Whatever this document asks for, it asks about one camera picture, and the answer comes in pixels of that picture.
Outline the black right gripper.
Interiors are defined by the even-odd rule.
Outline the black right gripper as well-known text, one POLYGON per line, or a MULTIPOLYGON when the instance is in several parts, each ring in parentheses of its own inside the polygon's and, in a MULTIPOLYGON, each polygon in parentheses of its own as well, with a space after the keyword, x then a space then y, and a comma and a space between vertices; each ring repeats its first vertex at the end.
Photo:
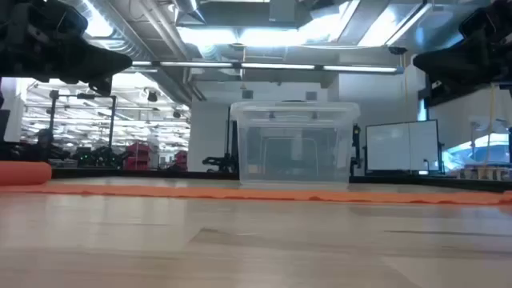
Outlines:
POLYGON ((413 64, 452 91, 512 82, 512 0, 492 0, 458 28, 464 40, 418 54, 413 64))

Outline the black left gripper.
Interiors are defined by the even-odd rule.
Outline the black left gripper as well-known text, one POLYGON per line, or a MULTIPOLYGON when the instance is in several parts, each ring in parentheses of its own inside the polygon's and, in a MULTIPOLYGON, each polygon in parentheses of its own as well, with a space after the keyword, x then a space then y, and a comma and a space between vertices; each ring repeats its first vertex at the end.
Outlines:
POLYGON ((88 82, 110 96, 112 76, 132 66, 129 56, 93 46, 88 21, 59 0, 0 0, 0 78, 88 82))

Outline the orange elastic bandage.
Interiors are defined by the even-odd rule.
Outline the orange elastic bandage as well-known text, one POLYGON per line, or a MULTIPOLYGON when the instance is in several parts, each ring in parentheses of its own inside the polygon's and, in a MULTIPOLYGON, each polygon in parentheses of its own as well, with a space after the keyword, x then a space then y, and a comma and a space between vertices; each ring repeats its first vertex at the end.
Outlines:
POLYGON ((512 191, 491 192, 396 193, 322 190, 255 190, 213 187, 108 186, 50 184, 52 171, 43 162, 0 161, 0 194, 77 194, 156 198, 214 198, 276 201, 319 201, 389 204, 454 204, 476 206, 512 206, 512 191))

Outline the clear lid with black handle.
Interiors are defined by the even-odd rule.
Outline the clear lid with black handle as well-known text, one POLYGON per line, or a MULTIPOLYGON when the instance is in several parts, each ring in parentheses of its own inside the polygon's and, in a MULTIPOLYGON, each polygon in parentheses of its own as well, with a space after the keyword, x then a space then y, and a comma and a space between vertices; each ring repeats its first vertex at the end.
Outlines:
POLYGON ((236 102, 230 112, 238 122, 321 125, 352 123, 361 114, 352 102, 236 102))

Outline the background robot with green lights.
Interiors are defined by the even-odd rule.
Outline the background robot with green lights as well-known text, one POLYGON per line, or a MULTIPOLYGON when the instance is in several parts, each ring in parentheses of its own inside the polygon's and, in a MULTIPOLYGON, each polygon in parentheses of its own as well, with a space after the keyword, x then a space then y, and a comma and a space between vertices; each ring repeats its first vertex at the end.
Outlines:
POLYGON ((101 146, 95 150, 89 147, 78 147, 71 158, 77 161, 78 167, 106 167, 122 170, 124 161, 131 156, 134 156, 133 152, 124 151, 116 154, 110 147, 101 146))

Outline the large red bin stack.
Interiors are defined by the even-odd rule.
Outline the large red bin stack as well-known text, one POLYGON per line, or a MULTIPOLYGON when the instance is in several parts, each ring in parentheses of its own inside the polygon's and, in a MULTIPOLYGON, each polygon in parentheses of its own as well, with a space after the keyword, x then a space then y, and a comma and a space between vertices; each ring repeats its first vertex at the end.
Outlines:
POLYGON ((135 142, 126 147, 125 170, 149 170, 152 150, 146 142, 135 142))

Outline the black monitor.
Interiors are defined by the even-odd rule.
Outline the black monitor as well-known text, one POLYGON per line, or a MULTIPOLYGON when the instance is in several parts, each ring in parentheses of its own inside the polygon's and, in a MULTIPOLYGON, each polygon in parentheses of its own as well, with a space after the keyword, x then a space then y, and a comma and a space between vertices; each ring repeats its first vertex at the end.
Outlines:
POLYGON ((0 142, 5 141, 6 128, 10 117, 9 110, 0 110, 0 142))

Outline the small red bin stack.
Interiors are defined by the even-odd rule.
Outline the small red bin stack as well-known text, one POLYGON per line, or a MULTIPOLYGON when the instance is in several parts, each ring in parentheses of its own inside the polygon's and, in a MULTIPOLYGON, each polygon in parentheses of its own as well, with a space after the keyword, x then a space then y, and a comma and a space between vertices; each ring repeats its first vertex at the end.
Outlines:
POLYGON ((186 150, 180 150, 174 156, 174 164, 173 169, 178 171, 188 171, 187 168, 187 156, 188 152, 186 150))

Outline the long LED light bar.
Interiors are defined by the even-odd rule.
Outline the long LED light bar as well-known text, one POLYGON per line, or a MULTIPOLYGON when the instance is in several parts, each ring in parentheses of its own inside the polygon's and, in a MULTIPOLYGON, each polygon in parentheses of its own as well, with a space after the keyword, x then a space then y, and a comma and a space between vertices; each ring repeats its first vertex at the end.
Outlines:
POLYGON ((151 68, 206 68, 206 69, 244 69, 244 70, 304 70, 317 72, 360 73, 360 74, 402 74, 403 67, 392 66, 343 66, 320 64, 290 64, 262 62, 171 62, 171 61, 135 61, 132 67, 151 68))

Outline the clear plastic storage box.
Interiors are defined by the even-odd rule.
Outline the clear plastic storage box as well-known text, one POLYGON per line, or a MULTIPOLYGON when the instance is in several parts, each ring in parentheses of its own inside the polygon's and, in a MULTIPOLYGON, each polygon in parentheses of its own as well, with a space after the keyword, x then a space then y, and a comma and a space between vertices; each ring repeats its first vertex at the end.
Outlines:
POLYGON ((343 190, 350 178, 352 133, 352 121, 239 121, 240 183, 255 189, 343 190))

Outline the black background gantry frame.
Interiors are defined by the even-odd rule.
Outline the black background gantry frame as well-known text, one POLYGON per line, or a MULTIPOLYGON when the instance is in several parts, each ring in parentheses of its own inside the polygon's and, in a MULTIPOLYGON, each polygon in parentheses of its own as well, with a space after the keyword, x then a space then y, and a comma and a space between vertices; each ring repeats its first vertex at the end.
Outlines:
POLYGON ((85 94, 85 93, 79 93, 79 94, 60 94, 58 90, 52 90, 49 93, 50 99, 51 99, 51 106, 50 106, 50 122, 48 129, 50 130, 50 142, 53 141, 53 132, 54 132, 54 120, 55 120, 55 113, 56 113, 56 103, 57 100, 59 100, 60 97, 72 97, 72 98, 78 98, 83 100, 94 100, 96 98, 110 98, 112 103, 110 106, 110 130, 109 130, 109 137, 108 137, 108 147, 111 149, 113 145, 113 134, 114 134, 114 118, 116 114, 116 107, 117 107, 117 97, 116 96, 105 96, 101 94, 85 94))

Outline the white board with black frame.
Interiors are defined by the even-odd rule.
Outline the white board with black frame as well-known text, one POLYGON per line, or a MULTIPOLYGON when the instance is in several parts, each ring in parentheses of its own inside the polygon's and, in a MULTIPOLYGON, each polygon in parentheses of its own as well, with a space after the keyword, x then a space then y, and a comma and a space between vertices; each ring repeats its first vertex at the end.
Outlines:
POLYGON ((397 122, 366 127, 368 172, 439 172, 438 122, 397 122))

